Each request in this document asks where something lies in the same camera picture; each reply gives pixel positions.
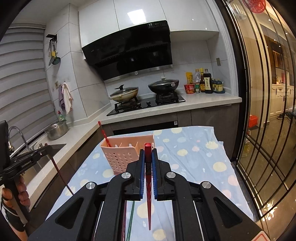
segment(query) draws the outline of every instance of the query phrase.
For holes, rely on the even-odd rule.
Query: blue gripper pad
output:
[[[154,152],[152,152],[152,178],[153,178],[154,199],[157,199],[157,176],[156,176]]]
[[[142,166],[141,166],[141,178],[140,178],[140,197],[143,198],[144,194],[144,173],[145,173],[145,151],[143,151],[142,155]]]

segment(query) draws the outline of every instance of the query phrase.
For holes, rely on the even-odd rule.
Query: soy sauce bottle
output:
[[[213,84],[212,84],[212,75],[205,69],[203,74],[204,81],[205,81],[205,93],[211,94],[213,93]]]
[[[200,92],[205,92],[205,80],[204,80],[204,73],[203,68],[200,68]]]

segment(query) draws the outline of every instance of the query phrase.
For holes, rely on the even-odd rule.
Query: black gripper frame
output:
[[[87,183],[29,241],[122,241],[125,201],[143,198],[144,157],[141,150],[139,160],[128,164],[130,177],[125,173],[108,183]],[[211,183],[188,182],[178,173],[169,178],[170,165],[158,160],[156,149],[152,171],[157,201],[172,200],[176,241],[251,241],[261,231]]]

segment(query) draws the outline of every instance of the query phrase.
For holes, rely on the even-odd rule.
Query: metal screw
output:
[[[90,182],[90,183],[88,183],[88,184],[86,185],[86,188],[87,188],[87,189],[93,189],[95,186],[96,186],[95,183]]]
[[[175,176],[176,176],[176,173],[174,173],[174,172],[168,172],[167,173],[168,178],[174,178]]]
[[[129,172],[124,172],[123,174],[121,174],[121,177],[127,179],[131,177],[131,174]]]
[[[203,183],[202,183],[202,186],[203,186],[204,188],[210,188],[212,185],[211,185],[209,182],[203,182]]]

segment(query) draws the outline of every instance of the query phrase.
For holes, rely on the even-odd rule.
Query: pot lid handle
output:
[[[124,86],[124,85],[121,85],[121,86],[119,86],[118,88],[115,88],[115,90],[117,90],[117,89],[123,90],[123,86]]]

